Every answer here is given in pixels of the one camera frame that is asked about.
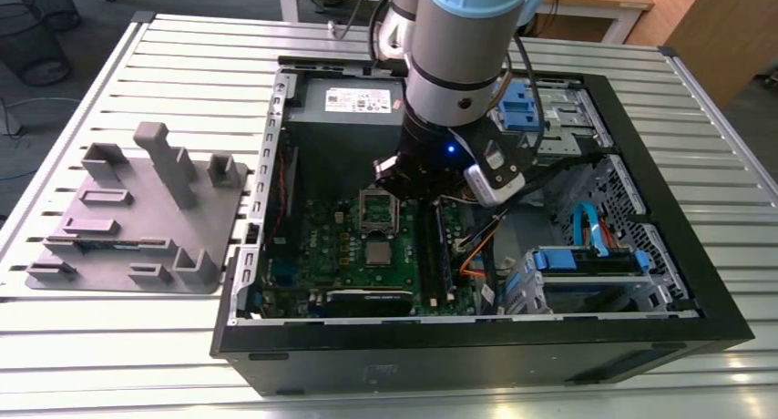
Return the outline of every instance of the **blue cable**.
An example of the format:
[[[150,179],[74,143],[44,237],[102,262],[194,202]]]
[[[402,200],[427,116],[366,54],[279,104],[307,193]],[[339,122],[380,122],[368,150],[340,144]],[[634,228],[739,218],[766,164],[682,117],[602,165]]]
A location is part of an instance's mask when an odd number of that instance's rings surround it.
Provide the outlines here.
[[[583,229],[581,224],[583,222],[582,213],[586,212],[589,218],[590,233],[593,235],[593,245],[597,249],[597,256],[607,256],[607,246],[606,246],[606,236],[603,230],[599,227],[599,216],[597,214],[597,208],[591,202],[582,201],[575,206],[575,211],[573,212],[573,244],[581,246],[583,244]]]
[[[15,176],[8,176],[5,178],[0,178],[0,182],[3,182],[4,180],[12,180],[12,179],[19,179],[19,178],[24,178],[25,176],[32,175],[33,173],[36,173],[37,169],[28,171],[27,173],[21,173],[20,175],[15,175]]]

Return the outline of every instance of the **blue latch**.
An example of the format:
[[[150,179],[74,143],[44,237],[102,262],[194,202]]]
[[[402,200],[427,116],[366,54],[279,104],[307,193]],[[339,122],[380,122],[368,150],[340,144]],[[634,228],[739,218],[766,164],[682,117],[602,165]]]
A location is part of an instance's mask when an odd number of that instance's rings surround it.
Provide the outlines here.
[[[511,82],[506,95],[499,101],[499,113],[506,130],[538,132],[538,110],[535,98],[521,82]]]
[[[643,272],[649,272],[649,270],[651,269],[651,257],[645,250],[635,251],[635,260],[637,265],[641,267],[641,270]]]
[[[573,250],[543,249],[533,253],[535,267],[539,271],[550,269],[555,271],[574,271],[579,266],[575,263]]]

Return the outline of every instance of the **sticker label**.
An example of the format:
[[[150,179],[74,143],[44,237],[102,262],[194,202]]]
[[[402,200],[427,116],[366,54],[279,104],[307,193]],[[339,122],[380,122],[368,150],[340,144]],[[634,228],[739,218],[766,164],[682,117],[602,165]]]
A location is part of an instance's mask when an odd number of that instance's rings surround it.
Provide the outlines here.
[[[482,296],[485,296],[485,299],[490,305],[495,303],[495,292],[486,284],[485,287],[482,288]]]
[[[391,114],[391,93],[387,89],[330,88],[324,111]]]

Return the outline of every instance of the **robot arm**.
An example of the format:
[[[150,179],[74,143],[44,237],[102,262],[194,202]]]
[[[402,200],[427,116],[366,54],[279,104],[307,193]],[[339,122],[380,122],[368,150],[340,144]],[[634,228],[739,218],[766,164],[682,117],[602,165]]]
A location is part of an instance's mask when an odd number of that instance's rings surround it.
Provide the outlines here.
[[[525,186],[531,152],[486,115],[509,78],[502,63],[515,28],[542,0],[531,1],[418,0],[411,45],[403,45],[400,146],[375,164],[376,183],[402,199],[434,198],[467,182],[479,202],[494,206]]]

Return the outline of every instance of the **motherboard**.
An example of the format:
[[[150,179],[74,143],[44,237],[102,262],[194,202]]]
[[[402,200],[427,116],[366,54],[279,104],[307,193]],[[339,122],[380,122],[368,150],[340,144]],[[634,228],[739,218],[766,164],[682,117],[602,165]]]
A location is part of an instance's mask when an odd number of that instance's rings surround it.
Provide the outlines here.
[[[442,224],[434,235],[422,230],[422,208],[415,200],[399,201],[372,187],[356,198],[308,199],[299,252],[270,262],[275,286],[266,288],[262,297],[267,317],[334,317],[334,308],[339,317],[359,316],[362,310],[372,314],[474,313],[474,287],[462,282],[458,287],[434,283],[441,279],[441,251],[430,250],[427,244],[427,238],[435,239],[445,245],[443,252],[449,251],[465,233],[467,207],[455,202],[432,207],[432,219]],[[432,289],[443,291],[435,294]]]

